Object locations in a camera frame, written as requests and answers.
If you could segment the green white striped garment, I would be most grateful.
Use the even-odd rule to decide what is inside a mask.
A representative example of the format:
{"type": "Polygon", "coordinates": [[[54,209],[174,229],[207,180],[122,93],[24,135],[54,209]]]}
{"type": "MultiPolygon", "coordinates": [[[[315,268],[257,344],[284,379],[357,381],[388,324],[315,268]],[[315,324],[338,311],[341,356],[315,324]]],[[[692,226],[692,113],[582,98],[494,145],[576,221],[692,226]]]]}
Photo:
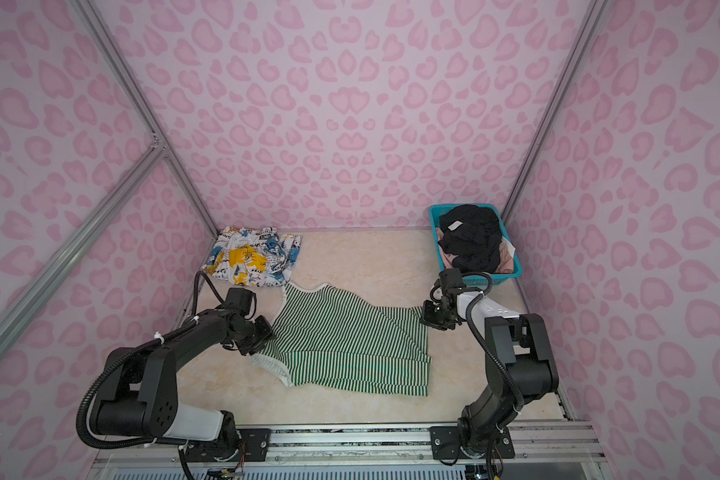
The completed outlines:
{"type": "Polygon", "coordinates": [[[420,307],[376,306],[323,284],[282,288],[273,338],[251,363],[285,386],[426,396],[431,357],[420,307]]]}

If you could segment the white yellow blue printed garment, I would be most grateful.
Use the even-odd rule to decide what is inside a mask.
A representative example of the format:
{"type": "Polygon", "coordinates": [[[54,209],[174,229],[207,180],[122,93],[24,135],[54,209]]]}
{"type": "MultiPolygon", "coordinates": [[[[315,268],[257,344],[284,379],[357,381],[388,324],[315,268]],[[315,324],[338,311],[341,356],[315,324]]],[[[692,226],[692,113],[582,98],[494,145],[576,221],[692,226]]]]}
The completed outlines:
{"type": "Polygon", "coordinates": [[[217,237],[202,270],[232,285],[280,287],[291,279],[301,244],[301,235],[281,234],[275,227],[227,227],[217,237]]]}

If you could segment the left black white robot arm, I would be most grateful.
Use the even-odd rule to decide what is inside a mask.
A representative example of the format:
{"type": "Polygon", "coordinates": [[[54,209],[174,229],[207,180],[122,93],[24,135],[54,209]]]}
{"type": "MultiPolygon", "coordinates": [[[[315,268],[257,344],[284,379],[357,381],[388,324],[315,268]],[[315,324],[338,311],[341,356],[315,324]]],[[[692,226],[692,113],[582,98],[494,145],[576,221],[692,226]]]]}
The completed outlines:
{"type": "Polygon", "coordinates": [[[98,450],[176,445],[192,461],[242,457],[244,440],[233,414],[181,402],[177,374],[214,345],[246,356],[261,351],[272,337],[266,318],[255,313],[254,294],[233,290],[180,328],[116,349],[82,397],[75,419],[79,439],[98,450]]]}

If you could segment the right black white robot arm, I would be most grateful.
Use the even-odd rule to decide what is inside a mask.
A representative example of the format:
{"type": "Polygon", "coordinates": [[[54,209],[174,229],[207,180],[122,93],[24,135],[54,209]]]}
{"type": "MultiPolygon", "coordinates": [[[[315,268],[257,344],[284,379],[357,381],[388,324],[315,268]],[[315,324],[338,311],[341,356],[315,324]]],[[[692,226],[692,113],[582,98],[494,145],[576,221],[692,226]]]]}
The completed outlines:
{"type": "Polygon", "coordinates": [[[447,466],[468,458],[487,464],[514,458],[509,424],[559,385],[544,320],[467,292],[425,301],[421,322],[443,331],[467,325],[485,355],[487,384],[477,400],[454,427],[430,429],[433,458],[447,466]]]}

